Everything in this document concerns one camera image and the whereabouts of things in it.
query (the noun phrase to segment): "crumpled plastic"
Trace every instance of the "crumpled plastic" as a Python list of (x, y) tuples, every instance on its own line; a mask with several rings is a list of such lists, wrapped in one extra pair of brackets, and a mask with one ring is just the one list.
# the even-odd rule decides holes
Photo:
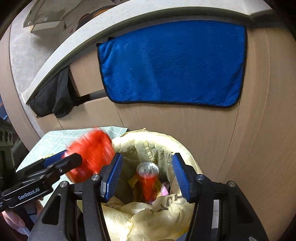
[[(123, 155), (123, 168), (115, 196), (102, 204), (112, 241), (157, 241), (178, 239), (188, 231), (194, 204), (182, 197), (172, 167), (179, 152), (187, 165), (202, 173), (191, 153), (171, 136), (145, 129), (125, 133), (112, 140), (115, 152)], [(160, 169), (160, 179), (170, 182), (170, 195), (158, 196), (152, 205), (133, 202), (128, 181), (140, 162), (152, 161)]]

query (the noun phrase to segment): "black cloth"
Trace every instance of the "black cloth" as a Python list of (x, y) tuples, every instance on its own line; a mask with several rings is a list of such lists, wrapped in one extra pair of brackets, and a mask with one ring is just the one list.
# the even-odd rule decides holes
[(38, 117), (54, 113), (61, 118), (77, 105), (75, 90), (69, 78), (69, 66), (60, 70), (29, 102)]

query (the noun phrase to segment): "wooden panel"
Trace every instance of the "wooden panel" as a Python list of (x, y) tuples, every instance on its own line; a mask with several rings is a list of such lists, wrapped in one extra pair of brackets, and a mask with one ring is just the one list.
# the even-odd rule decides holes
[(0, 92), (3, 104), (9, 119), (16, 130), (18, 136), (23, 141), (28, 150), (31, 150), (40, 140), (33, 129), (17, 95), (12, 78), (10, 60), (9, 60), (9, 33), (11, 26), (5, 32), (0, 41)]
[(71, 80), (78, 96), (103, 90), (97, 48), (70, 64)]
[(285, 29), (266, 29), (270, 53), (267, 102), (238, 183), (270, 241), (296, 213), (296, 42)]
[(205, 175), (217, 177), (234, 131), (238, 104), (229, 109), (159, 104), (116, 107), (125, 127), (171, 135), (191, 152)]
[(58, 120), (64, 130), (101, 126), (123, 127), (115, 105), (108, 97), (75, 106), (67, 116)]
[(248, 29), (247, 34), (246, 70), (237, 123), (229, 150), (217, 177), (218, 182), (234, 179), (246, 162), (266, 104), (270, 72), (267, 33), (262, 28)]
[(54, 114), (38, 118), (36, 122), (38, 123), (44, 134), (49, 131), (58, 131), (63, 129)]

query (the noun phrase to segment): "logo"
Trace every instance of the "logo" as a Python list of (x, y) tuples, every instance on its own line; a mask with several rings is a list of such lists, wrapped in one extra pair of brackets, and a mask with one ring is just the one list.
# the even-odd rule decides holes
[(24, 199), (26, 197), (29, 197), (29, 196), (31, 196), (31, 195), (33, 195), (35, 193), (38, 193), (38, 192), (40, 192), (40, 189), (36, 188), (35, 190), (32, 190), (31, 192), (27, 192), (27, 193), (24, 193), (22, 196), (18, 196), (18, 199), (22, 200), (22, 199)]

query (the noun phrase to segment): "blue towel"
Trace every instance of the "blue towel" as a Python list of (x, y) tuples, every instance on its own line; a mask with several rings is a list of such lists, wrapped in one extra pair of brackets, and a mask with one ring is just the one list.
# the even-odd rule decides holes
[(231, 107), (242, 89), (246, 29), (190, 20), (142, 28), (98, 44), (102, 80), (121, 104)]

